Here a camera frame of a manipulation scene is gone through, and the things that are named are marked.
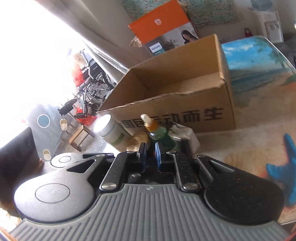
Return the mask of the green dropper bottle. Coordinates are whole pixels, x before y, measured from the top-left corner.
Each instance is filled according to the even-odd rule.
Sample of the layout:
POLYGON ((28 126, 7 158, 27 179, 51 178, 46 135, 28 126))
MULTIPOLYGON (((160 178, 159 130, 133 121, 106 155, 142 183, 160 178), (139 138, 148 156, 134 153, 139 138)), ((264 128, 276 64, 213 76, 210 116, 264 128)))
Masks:
POLYGON ((171 151, 175 149, 176 143, 168 135, 168 130, 166 127, 158 124, 155 119, 149 117, 147 114, 142 114, 140 118, 144 122, 144 127, 148 131, 149 136, 155 143, 160 142, 165 151, 171 151))

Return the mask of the black exercise machine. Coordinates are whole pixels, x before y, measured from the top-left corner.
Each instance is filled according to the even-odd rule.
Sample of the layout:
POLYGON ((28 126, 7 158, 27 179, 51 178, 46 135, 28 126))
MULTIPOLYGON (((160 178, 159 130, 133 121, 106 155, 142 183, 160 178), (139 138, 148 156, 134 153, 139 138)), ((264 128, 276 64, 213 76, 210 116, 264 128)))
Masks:
POLYGON ((76 65, 72 71, 72 78, 77 88, 74 98, 67 101, 58 109, 60 115, 69 114, 74 104, 79 102, 82 111, 74 118, 95 116, 107 97, 115 88, 113 82, 100 65, 86 52, 86 49, 74 54, 76 65))

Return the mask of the brown cardboard box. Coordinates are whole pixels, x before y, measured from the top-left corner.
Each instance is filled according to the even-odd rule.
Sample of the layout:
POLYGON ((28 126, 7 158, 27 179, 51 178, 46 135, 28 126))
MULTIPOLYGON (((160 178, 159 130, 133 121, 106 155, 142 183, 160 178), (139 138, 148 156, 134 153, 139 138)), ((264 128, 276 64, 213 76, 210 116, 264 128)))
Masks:
POLYGON ((99 109, 134 134, 142 114, 195 133, 235 128, 231 78, 216 35, 172 49, 131 68, 99 109))

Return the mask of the white green label bottle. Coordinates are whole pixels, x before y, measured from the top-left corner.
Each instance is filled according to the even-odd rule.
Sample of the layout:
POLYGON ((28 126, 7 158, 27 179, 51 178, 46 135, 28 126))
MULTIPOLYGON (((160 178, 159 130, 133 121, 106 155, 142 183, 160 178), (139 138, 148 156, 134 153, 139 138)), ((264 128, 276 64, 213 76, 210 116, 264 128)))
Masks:
POLYGON ((105 114, 94 122, 93 132, 118 151, 126 151, 129 134, 110 114, 105 114))

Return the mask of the beach print table mat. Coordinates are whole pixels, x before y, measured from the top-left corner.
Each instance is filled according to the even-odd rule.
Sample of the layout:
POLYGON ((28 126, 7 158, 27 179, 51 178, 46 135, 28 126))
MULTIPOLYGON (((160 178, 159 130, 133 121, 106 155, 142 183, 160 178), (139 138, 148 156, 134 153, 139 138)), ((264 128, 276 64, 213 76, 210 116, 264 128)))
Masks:
POLYGON ((295 67, 264 37, 222 45, 236 128, 198 135, 198 152, 275 182, 285 194, 279 222, 295 222, 295 67))

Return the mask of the grey blue dotted rug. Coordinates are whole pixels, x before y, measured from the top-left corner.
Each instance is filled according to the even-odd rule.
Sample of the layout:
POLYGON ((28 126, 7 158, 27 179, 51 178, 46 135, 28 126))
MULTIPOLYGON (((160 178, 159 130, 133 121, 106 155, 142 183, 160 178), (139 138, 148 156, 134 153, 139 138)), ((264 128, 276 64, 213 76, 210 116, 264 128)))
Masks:
POLYGON ((23 120, 32 129, 37 153, 40 158, 44 157, 44 150, 48 150, 51 157, 55 156, 62 138, 70 137, 61 129, 60 120, 67 120, 67 131, 70 133, 78 126, 78 122, 71 115, 61 116, 58 111, 59 108, 59 106, 42 103, 26 105, 23 120))

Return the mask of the white water dispenser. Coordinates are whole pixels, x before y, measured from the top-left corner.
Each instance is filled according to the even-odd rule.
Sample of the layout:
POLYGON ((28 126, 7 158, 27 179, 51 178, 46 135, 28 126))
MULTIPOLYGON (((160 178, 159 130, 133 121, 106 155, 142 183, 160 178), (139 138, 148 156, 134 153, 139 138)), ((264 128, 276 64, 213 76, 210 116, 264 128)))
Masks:
POLYGON ((283 43, 283 33, 277 11, 253 11, 257 33, 273 44, 283 43))

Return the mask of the floral teal hanging cloth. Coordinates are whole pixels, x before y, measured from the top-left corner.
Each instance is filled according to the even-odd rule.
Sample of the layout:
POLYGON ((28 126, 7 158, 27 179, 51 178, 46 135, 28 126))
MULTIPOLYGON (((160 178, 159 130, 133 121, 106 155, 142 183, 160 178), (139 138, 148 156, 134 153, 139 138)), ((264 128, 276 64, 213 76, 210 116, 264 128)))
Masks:
MULTIPOLYGON (((123 7, 134 21, 167 3, 166 0, 122 0, 123 7)), ((236 23, 236 8, 231 0, 178 1, 196 27, 236 23)))

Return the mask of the orange Philips product box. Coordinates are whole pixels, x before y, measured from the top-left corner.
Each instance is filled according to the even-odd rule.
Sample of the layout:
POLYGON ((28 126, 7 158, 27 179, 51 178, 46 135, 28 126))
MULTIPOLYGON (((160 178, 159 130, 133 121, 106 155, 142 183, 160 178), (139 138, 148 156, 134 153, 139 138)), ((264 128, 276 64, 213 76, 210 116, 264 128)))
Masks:
POLYGON ((199 39, 196 28, 178 1, 169 1, 129 25, 135 37, 130 46, 145 48, 151 56, 199 39))

